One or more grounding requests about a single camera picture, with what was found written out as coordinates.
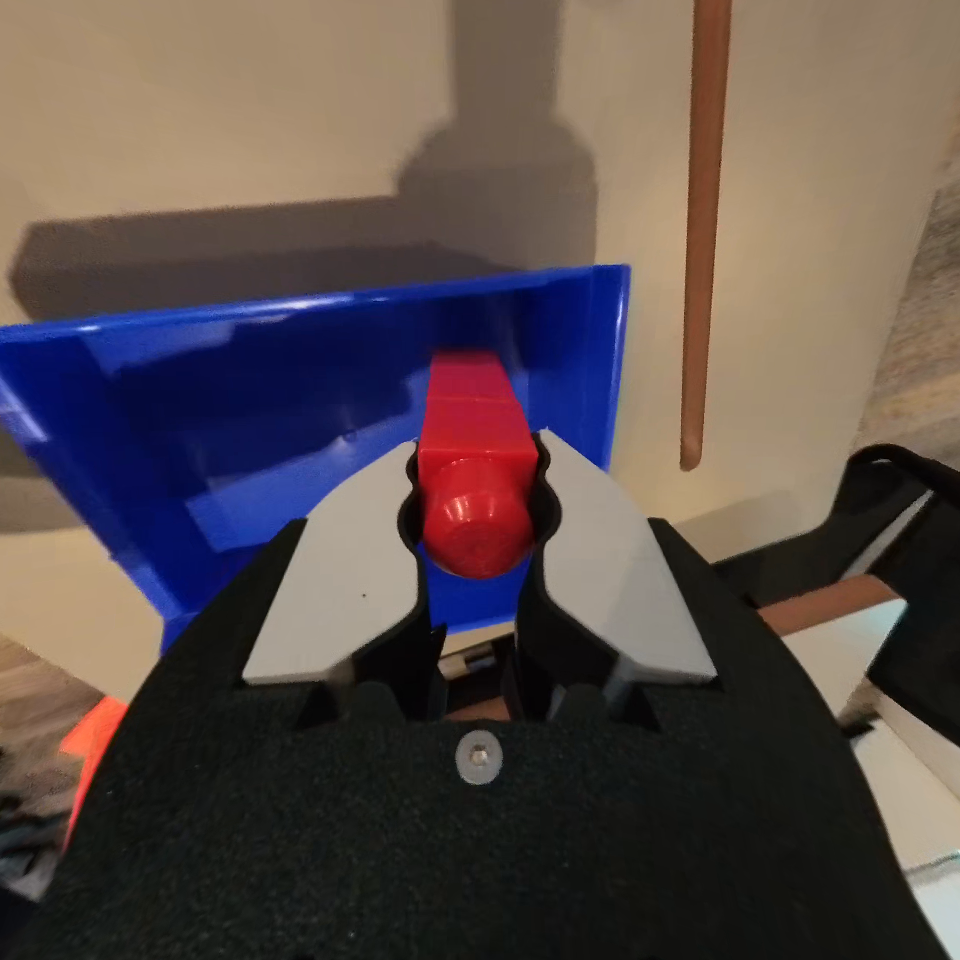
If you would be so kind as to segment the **blue plastic bin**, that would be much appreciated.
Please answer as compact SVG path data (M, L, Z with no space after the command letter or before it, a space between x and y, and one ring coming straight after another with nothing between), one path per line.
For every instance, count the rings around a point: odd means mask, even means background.
M440 351L496 353L528 424L608 471L631 282L583 266L3 326L2 424L165 653L288 522L420 437Z

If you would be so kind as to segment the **red toy block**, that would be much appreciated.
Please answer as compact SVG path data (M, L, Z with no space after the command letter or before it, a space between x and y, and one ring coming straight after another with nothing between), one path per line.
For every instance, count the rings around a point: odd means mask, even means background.
M517 402L428 399L417 472L422 540L434 564L477 581L517 567L534 542L529 498L538 463Z

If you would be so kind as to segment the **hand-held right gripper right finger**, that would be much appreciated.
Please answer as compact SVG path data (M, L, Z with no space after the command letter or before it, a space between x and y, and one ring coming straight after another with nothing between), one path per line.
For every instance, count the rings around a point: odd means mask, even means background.
M515 703L557 714L597 690L629 714L643 685L718 680L647 516L603 469L548 429L535 437L534 548L515 619Z

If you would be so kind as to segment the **orange object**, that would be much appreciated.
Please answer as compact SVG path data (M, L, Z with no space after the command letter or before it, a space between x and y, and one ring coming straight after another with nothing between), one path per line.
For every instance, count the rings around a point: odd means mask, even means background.
M59 745L60 754L81 761L78 785L63 844L65 850L75 834L90 786L128 708L126 702L104 696L67 733Z

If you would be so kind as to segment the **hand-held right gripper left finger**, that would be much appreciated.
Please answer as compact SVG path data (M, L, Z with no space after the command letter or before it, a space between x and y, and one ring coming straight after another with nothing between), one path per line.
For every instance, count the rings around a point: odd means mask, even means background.
M248 656L249 686L390 688L405 714L436 714L445 634L431 622L419 552L418 445L402 442L306 517Z

